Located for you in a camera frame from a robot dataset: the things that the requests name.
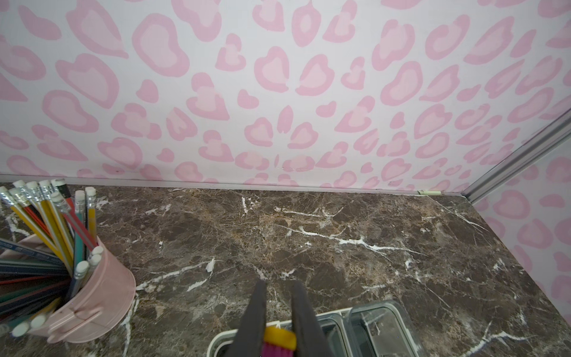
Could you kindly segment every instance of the yellow pencil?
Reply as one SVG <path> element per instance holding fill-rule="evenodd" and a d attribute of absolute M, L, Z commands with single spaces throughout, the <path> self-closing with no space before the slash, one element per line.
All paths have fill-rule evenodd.
<path fill-rule="evenodd" d="M 26 184 L 30 194 L 33 196 L 33 199 L 38 204 L 38 212 L 42 216 L 43 222 L 46 224 L 47 230 L 50 232 L 52 241 L 54 245 L 58 248 L 58 250 L 62 253 L 64 259 L 62 259 L 63 264 L 66 266 L 67 271 L 70 275 L 73 274 L 73 260 L 65 247 L 65 243 L 63 242 L 63 238 L 57 229 L 57 224 L 55 222 L 54 217 L 51 214 L 50 203 L 46 200 L 41 192 L 41 189 L 36 181 L 31 181 Z"/>
<path fill-rule="evenodd" d="M 86 187 L 87 195 L 87 230 L 93 239 L 97 240 L 97 219 L 95 217 L 95 198 L 97 191 L 93 187 Z"/>
<path fill-rule="evenodd" d="M 34 232 L 39 239 L 52 251 L 55 256 L 57 256 L 61 261 L 63 260 L 63 255 L 60 250 L 53 244 L 50 237 L 35 223 L 30 219 L 28 214 L 20 207 L 20 205 L 14 200 L 14 198 L 8 193 L 8 190 L 2 186 L 0 187 L 0 196 L 2 200 L 10 206 L 10 208 L 20 217 L 22 221 Z"/>

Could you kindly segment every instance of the pink spot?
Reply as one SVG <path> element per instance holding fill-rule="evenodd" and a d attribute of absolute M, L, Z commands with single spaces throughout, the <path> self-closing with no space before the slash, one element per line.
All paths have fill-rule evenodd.
<path fill-rule="evenodd" d="M 532 43 L 536 33 L 537 30 L 527 31 L 520 40 L 517 41 L 516 45 L 513 46 L 512 51 L 509 53 L 510 57 L 519 58 L 527 55 L 527 53 L 532 49 Z"/>
<path fill-rule="evenodd" d="M 537 6 L 539 16 L 547 18 L 563 15 L 569 10 L 571 10 L 571 2 L 568 0 L 541 0 Z"/>
<path fill-rule="evenodd" d="M 517 240 L 529 247 L 545 249 L 553 243 L 553 234 L 542 221 L 534 219 L 518 230 Z"/>
<path fill-rule="evenodd" d="M 346 113 L 335 127 L 341 133 L 358 133 L 371 125 L 371 119 L 366 115 L 375 107 L 375 99 L 369 95 L 361 99 L 355 109 Z"/>
<path fill-rule="evenodd" d="M 367 155 L 373 151 L 378 142 L 379 131 L 377 129 L 373 129 L 357 139 L 353 144 L 353 149 L 357 150 L 361 155 Z"/>
<path fill-rule="evenodd" d="M 446 176 L 451 176 L 454 175 L 455 173 L 457 173 L 458 171 L 460 171 L 462 169 L 462 165 L 456 165 L 454 167 L 450 167 L 449 169 L 447 169 L 444 172 L 444 175 Z"/>
<path fill-rule="evenodd" d="M 373 188 L 377 187 L 377 185 L 381 183 L 377 176 L 373 176 L 363 184 L 363 189 L 365 190 L 372 190 Z"/>
<path fill-rule="evenodd" d="M 167 77 L 182 77 L 190 62 L 180 48 L 174 22 L 161 14 L 150 14 L 137 26 L 133 47 L 152 70 Z"/>
<path fill-rule="evenodd" d="M 160 174 L 160 170 L 151 164 L 146 164 L 145 166 L 143 166 L 143 168 L 139 170 L 139 173 L 146 180 L 150 180 L 150 181 L 162 181 L 163 180 L 163 177 Z"/>
<path fill-rule="evenodd" d="M 29 176 L 49 176 L 47 171 L 40 169 L 36 164 L 27 157 L 22 155 L 12 155 L 6 161 L 8 168 L 18 175 Z"/>
<path fill-rule="evenodd" d="M 514 18 L 506 17 L 495 25 L 476 42 L 464 62 L 471 65 L 483 65 L 490 62 L 504 51 L 513 39 L 512 26 Z"/>
<path fill-rule="evenodd" d="M 571 271 L 571 259 L 569 259 L 565 253 L 555 252 L 553 253 L 553 259 L 555 259 L 555 263 L 557 264 L 557 270 L 563 272 Z"/>
<path fill-rule="evenodd" d="M 470 17 L 460 15 L 450 26 L 440 25 L 432 30 L 425 45 L 428 58 L 439 60 L 452 53 L 466 36 L 469 27 Z"/>
<path fill-rule="evenodd" d="M 255 151 L 248 151 L 246 153 L 238 154 L 234 164 L 236 164 L 238 167 L 248 170 L 265 170 L 270 166 L 270 161 L 266 158 L 263 158 Z"/>
<path fill-rule="evenodd" d="M 203 178 L 198 166 L 192 161 L 180 163 L 175 168 L 175 176 L 185 182 L 201 182 Z"/>
<path fill-rule="evenodd" d="M 272 124 L 266 118 L 258 118 L 252 125 L 244 129 L 246 140 L 257 146 L 272 146 L 274 130 Z"/>
<path fill-rule="evenodd" d="M 543 196 L 540 198 L 539 204 L 543 207 L 565 208 L 565 200 L 558 194 Z"/>
<path fill-rule="evenodd" d="M 260 57 L 254 63 L 254 76 L 265 89 L 283 93 L 289 79 L 289 60 L 281 47 L 274 46 L 268 50 L 265 57 Z"/>
<path fill-rule="evenodd" d="M 293 130 L 287 147 L 290 149 L 307 149 L 315 144 L 318 136 L 319 134 L 313 130 L 310 123 L 302 123 Z"/>
<path fill-rule="evenodd" d="M 0 73 L 0 99 L 13 102 L 27 102 L 28 98 Z"/>
<path fill-rule="evenodd" d="M 83 53 L 74 63 L 59 60 L 55 63 L 59 76 L 76 91 L 97 105 L 109 109 L 119 94 L 119 80 L 99 58 Z"/>
<path fill-rule="evenodd" d="M 79 100 L 64 90 L 49 91 L 42 102 L 42 111 L 54 122 L 80 133 L 94 133 L 99 122 L 81 108 Z"/>
<path fill-rule="evenodd" d="M 550 104 L 553 88 L 546 87 L 535 93 L 529 100 L 515 107 L 508 115 L 508 122 L 520 123 L 535 117 Z"/>
<path fill-rule="evenodd" d="M 492 231 L 494 231 L 494 233 L 498 236 L 498 238 L 504 237 L 505 226 L 503 223 L 501 223 L 499 220 L 492 218 L 492 217 L 486 217 L 486 218 L 484 218 L 484 220 L 486 221 L 488 226 L 490 226 Z"/>
<path fill-rule="evenodd" d="M 46 76 L 46 66 L 35 53 L 23 46 L 12 46 L 3 35 L 0 35 L 0 67 L 26 81 Z"/>
<path fill-rule="evenodd" d="M 391 120 L 391 124 L 389 125 L 391 129 L 399 129 L 404 126 L 404 113 L 399 111 Z"/>
<path fill-rule="evenodd" d="M 18 6 L 18 14 L 24 27 L 34 36 L 46 39 L 57 40 L 62 37 L 62 32 L 58 25 L 43 17 L 36 16 L 32 10 L 24 5 Z"/>
<path fill-rule="evenodd" d="M 391 142 L 382 144 L 377 150 L 377 156 L 402 156 L 411 149 L 411 143 L 407 140 L 407 132 L 400 131 L 396 133 Z"/>
<path fill-rule="evenodd" d="M 315 166 L 323 167 L 324 169 L 332 169 L 333 167 L 340 167 L 345 165 L 347 158 L 343 156 L 349 149 L 349 144 L 346 142 L 339 142 L 333 146 L 333 150 L 327 151 Z"/>
<path fill-rule="evenodd" d="M 418 62 L 403 64 L 396 78 L 381 91 L 381 102 L 398 106 L 414 97 L 423 85 L 423 72 Z"/>
<path fill-rule="evenodd" d="M 515 245 L 511 250 L 513 256 L 528 273 L 533 270 L 533 262 L 523 247 Z"/>
<path fill-rule="evenodd" d="M 260 101 L 253 95 L 249 95 L 248 91 L 241 89 L 238 92 L 238 106 L 244 109 L 254 109 L 260 105 Z"/>
<path fill-rule="evenodd" d="M 555 236 L 565 244 L 571 244 L 571 218 L 564 219 L 555 226 Z"/>
<path fill-rule="evenodd" d="M 365 85 L 364 57 L 357 57 L 351 63 L 351 72 L 341 77 L 341 84 L 349 89 L 361 90 Z"/>
<path fill-rule="evenodd" d="M 291 18 L 291 33 L 299 47 L 306 47 L 313 41 L 321 25 L 321 14 L 315 10 L 311 0 L 307 5 L 298 7 Z"/>
<path fill-rule="evenodd" d="M 7 147 L 11 147 L 12 149 L 16 150 L 25 150 L 30 147 L 24 139 L 11 137 L 7 132 L 3 130 L 0 130 L 0 142 Z"/>
<path fill-rule="evenodd" d="M 389 181 L 400 175 L 405 174 L 412 167 L 411 164 L 404 162 L 403 159 L 393 159 L 389 161 L 381 170 L 381 178 L 383 181 Z"/>
<path fill-rule="evenodd" d="M 230 120 L 224 98 L 216 91 L 207 73 L 196 73 L 192 76 L 192 90 L 197 96 L 186 101 L 186 106 L 192 113 L 207 119 Z"/>
<path fill-rule="evenodd" d="M 262 28 L 268 31 L 285 31 L 284 10 L 277 0 L 262 0 L 262 5 L 254 6 L 252 17 Z"/>
<path fill-rule="evenodd" d="M 386 69 L 393 61 L 405 58 L 415 43 L 415 30 L 409 24 L 399 25 L 397 20 L 385 23 L 381 40 L 373 50 L 371 63 L 377 71 Z"/>
<path fill-rule="evenodd" d="M 500 96 L 508 88 L 517 81 L 521 74 L 521 68 L 524 66 L 524 59 L 502 69 L 496 75 L 490 78 L 484 90 L 488 92 L 488 98 L 494 99 Z"/>
<path fill-rule="evenodd" d="M 220 133 L 216 130 L 208 130 L 202 136 L 206 146 L 198 149 L 198 154 L 205 159 L 218 162 L 232 162 L 234 158 L 228 145 L 222 142 Z"/>
<path fill-rule="evenodd" d="M 458 178 L 461 180 L 467 179 L 470 177 L 471 174 L 472 174 L 472 170 L 466 170 L 460 176 L 458 176 Z"/>
<path fill-rule="evenodd" d="M 341 177 L 333 182 L 335 188 L 348 188 L 357 182 L 357 175 L 353 171 L 345 171 Z"/>
<path fill-rule="evenodd" d="M 103 171 L 105 171 L 109 175 L 123 175 L 125 173 L 124 169 L 122 169 L 120 167 L 109 165 L 107 163 L 104 163 L 101 166 L 103 168 Z"/>
<path fill-rule="evenodd" d="M 454 126 L 460 130 L 468 129 L 471 126 L 473 126 L 474 124 L 476 124 L 477 122 L 479 122 L 480 120 L 482 120 L 483 117 L 485 117 L 487 115 L 489 110 L 490 110 L 489 104 L 482 104 L 476 110 L 469 109 L 469 110 L 463 112 L 462 114 L 460 114 L 458 116 L 458 118 L 456 118 L 456 121 L 454 122 Z"/>
<path fill-rule="evenodd" d="M 444 127 L 452 119 L 452 113 L 445 112 L 444 105 L 435 104 L 423 111 L 415 123 L 415 139 L 420 139 Z"/>
<path fill-rule="evenodd" d="M 173 153 L 171 149 L 165 148 L 156 156 L 156 158 L 162 162 L 173 162 L 175 160 L 175 153 Z"/>
<path fill-rule="evenodd" d="M 182 110 L 174 107 L 167 116 L 167 130 L 177 141 L 192 138 L 198 133 L 194 122 Z"/>
<path fill-rule="evenodd" d="M 90 51 L 128 58 L 117 25 L 96 0 L 78 0 L 75 10 L 66 14 L 75 37 Z"/>
<path fill-rule="evenodd" d="M 311 171 L 313 170 L 314 167 L 315 167 L 315 161 L 311 157 L 305 155 L 298 155 L 291 160 L 284 161 L 282 168 L 284 169 L 285 172 L 288 173 L 292 171 L 302 173 L 305 171 Z"/>
<path fill-rule="evenodd" d="M 115 138 L 111 143 L 101 141 L 97 143 L 97 148 L 106 157 L 133 170 L 143 161 L 143 151 L 139 145 L 127 138 Z"/>
<path fill-rule="evenodd" d="M 293 110 L 290 106 L 285 107 L 278 116 L 278 133 L 286 134 L 293 123 Z"/>
<path fill-rule="evenodd" d="M 113 130 L 130 137 L 157 140 L 162 135 L 160 126 L 147 120 L 147 111 L 136 103 L 125 105 L 124 112 L 111 121 Z"/>
<path fill-rule="evenodd" d="M 362 174 L 368 174 L 371 172 L 373 172 L 373 165 L 371 162 L 367 162 L 363 166 L 361 166 L 361 173 Z"/>
<path fill-rule="evenodd" d="M 554 183 L 571 182 L 571 159 L 558 157 L 547 165 L 547 180 Z"/>
<path fill-rule="evenodd" d="M 220 0 L 172 0 L 171 3 L 176 16 L 190 24 L 197 39 L 210 42 L 220 33 L 222 28 L 222 16 L 218 12 Z"/>
<path fill-rule="evenodd" d="M 446 165 L 447 162 L 448 162 L 447 158 L 438 159 L 434 161 L 432 165 L 426 166 L 425 168 L 417 172 L 412 178 L 417 180 L 426 180 L 426 179 L 435 178 L 438 175 L 440 175 L 441 173 L 440 169 L 444 165 Z"/>
<path fill-rule="evenodd" d="M 493 208 L 495 213 L 511 219 L 524 219 L 531 211 L 528 199 L 516 190 L 502 192 L 500 200 Z"/>
<path fill-rule="evenodd" d="M 503 142 L 509 142 L 512 140 L 517 139 L 517 136 L 520 133 L 521 128 L 515 128 L 512 131 L 510 131 L 509 133 L 506 134 L 506 136 L 504 136 L 504 138 L 502 139 Z"/>
<path fill-rule="evenodd" d="M 501 122 L 501 115 L 494 115 L 489 118 L 484 125 L 479 125 L 470 130 L 469 133 L 456 141 L 459 145 L 475 145 L 489 139 L 492 135 L 491 129 L 495 128 Z"/>
<path fill-rule="evenodd" d="M 460 66 L 453 65 L 437 75 L 419 100 L 429 102 L 439 102 L 452 94 L 460 84 L 458 69 Z"/>
<path fill-rule="evenodd" d="M 534 87 L 541 87 L 551 81 L 563 67 L 561 58 L 544 57 L 516 87 L 516 94 L 522 95 Z"/>
<path fill-rule="evenodd" d="M 159 89 L 155 82 L 145 79 L 141 83 L 141 88 L 135 93 L 140 100 L 147 103 L 157 103 L 159 101 Z"/>
<path fill-rule="evenodd" d="M 44 141 L 38 144 L 38 149 L 44 154 L 63 160 L 87 161 L 87 157 L 75 145 L 69 141 L 61 140 L 58 133 L 47 126 L 34 125 L 32 132 L 38 139 Z"/>
<path fill-rule="evenodd" d="M 466 153 L 466 155 L 464 155 L 464 160 L 466 160 L 466 163 L 473 163 L 473 162 L 477 161 L 482 156 L 484 156 L 488 152 L 488 150 L 490 150 L 491 145 L 492 145 L 492 143 L 489 142 L 489 143 L 482 144 L 479 147 L 476 147 L 475 149 L 468 151 Z"/>
<path fill-rule="evenodd" d="M 355 26 L 351 23 L 357 14 L 357 3 L 347 0 L 341 8 L 341 13 L 335 15 L 325 33 L 323 39 L 329 42 L 347 42 L 355 35 Z"/>
<path fill-rule="evenodd" d="M 242 41 L 236 34 L 226 36 L 226 45 L 218 52 L 214 67 L 221 71 L 235 72 L 246 67 L 246 59 L 240 54 Z"/>
<path fill-rule="evenodd" d="M 315 113 L 322 118 L 330 118 L 335 114 L 336 108 L 337 108 L 337 103 L 335 101 L 333 101 L 327 105 L 320 105 L 315 110 Z"/>
<path fill-rule="evenodd" d="M 481 87 L 482 87 L 482 85 L 476 85 L 472 88 L 462 89 L 456 95 L 456 99 L 458 99 L 460 102 L 470 101 L 470 100 L 472 100 L 472 98 L 474 98 L 476 96 L 476 94 L 478 94 Z"/>
<path fill-rule="evenodd" d="M 406 10 L 415 7 L 422 0 L 381 0 L 381 5 L 397 10 Z"/>
<path fill-rule="evenodd" d="M 450 187 L 450 180 L 442 180 L 436 186 L 431 187 L 431 191 L 444 192 Z"/>

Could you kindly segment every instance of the pencil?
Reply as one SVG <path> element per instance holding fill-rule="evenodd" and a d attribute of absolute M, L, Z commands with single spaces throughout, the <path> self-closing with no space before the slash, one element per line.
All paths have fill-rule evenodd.
<path fill-rule="evenodd" d="M 79 233 L 83 243 L 90 251 L 97 246 L 95 239 L 89 234 L 85 226 L 81 224 L 79 218 L 71 211 L 71 207 L 63 199 L 63 196 L 59 192 L 54 192 L 50 195 L 51 202 L 57 208 L 57 210 L 64 216 L 64 218 L 71 224 L 73 229 Z"/>
<path fill-rule="evenodd" d="M 51 214 L 55 218 L 55 223 L 58 226 L 65 247 L 67 248 L 67 252 L 69 253 L 70 262 L 73 263 L 74 252 L 73 252 L 73 241 L 71 238 L 70 230 L 67 228 L 66 221 L 64 220 L 62 215 L 59 214 L 58 210 L 55 208 L 54 204 L 50 200 L 50 194 L 52 194 L 55 191 L 48 180 L 40 181 L 39 186 L 40 189 L 42 190 L 43 196 L 46 198 L 46 200 L 50 205 Z"/>
<path fill-rule="evenodd" d="M 50 211 L 50 204 L 44 198 L 41 189 L 36 181 L 31 181 L 26 184 L 32 198 L 38 204 L 38 211 L 42 215 L 43 221 L 45 222 L 48 231 L 50 232 L 51 238 L 53 240 L 53 245 L 57 248 L 57 251 L 61 255 L 61 260 L 63 264 L 66 266 L 67 271 L 69 274 L 73 274 L 73 269 L 71 268 L 71 257 L 69 252 L 65 249 L 64 243 L 62 242 L 63 239 L 59 235 L 59 231 L 56 228 L 54 217 Z"/>
<path fill-rule="evenodd" d="M 85 227 L 85 191 L 77 190 L 75 192 L 75 215 L 79 219 L 81 225 Z M 79 262 L 83 260 L 84 256 L 85 256 L 85 244 L 83 244 L 79 232 L 76 231 L 74 256 L 73 256 L 74 268 L 77 266 Z"/>
<path fill-rule="evenodd" d="M 95 199 L 97 191 L 93 187 L 86 187 L 87 195 L 87 229 L 91 236 L 97 238 L 97 219 L 95 217 Z"/>
<path fill-rule="evenodd" d="M 20 207 L 19 204 L 16 203 L 16 201 L 14 200 L 14 198 L 12 198 L 12 196 L 7 193 L 7 190 L 4 186 L 0 187 L 0 198 L 2 198 L 2 200 L 4 201 L 4 203 L 6 203 L 8 206 L 10 206 L 10 208 L 16 212 L 16 214 L 18 215 L 18 217 L 20 217 L 20 219 L 22 221 L 24 221 L 24 223 L 30 228 L 32 229 L 32 232 L 34 232 L 38 238 L 52 251 L 54 252 L 54 254 L 65 263 L 64 261 L 64 257 L 63 254 L 61 252 L 61 250 L 54 244 L 54 242 L 52 242 L 51 238 L 34 222 L 32 221 L 28 216 L 27 213 Z"/>

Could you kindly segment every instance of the pink object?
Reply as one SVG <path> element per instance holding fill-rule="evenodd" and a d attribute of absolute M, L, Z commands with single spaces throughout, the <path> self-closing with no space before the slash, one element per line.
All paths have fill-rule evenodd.
<path fill-rule="evenodd" d="M 87 284 L 29 334 L 47 337 L 48 343 L 83 343 L 103 336 L 123 319 L 135 296 L 135 277 L 99 239 L 98 244 L 103 247 L 101 262 Z"/>

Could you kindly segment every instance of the metal trim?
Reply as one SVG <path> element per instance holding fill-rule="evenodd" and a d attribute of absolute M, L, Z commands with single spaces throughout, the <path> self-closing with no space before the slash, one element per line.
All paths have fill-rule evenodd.
<path fill-rule="evenodd" d="M 571 109 L 462 191 L 471 203 L 495 190 L 571 137 Z"/>

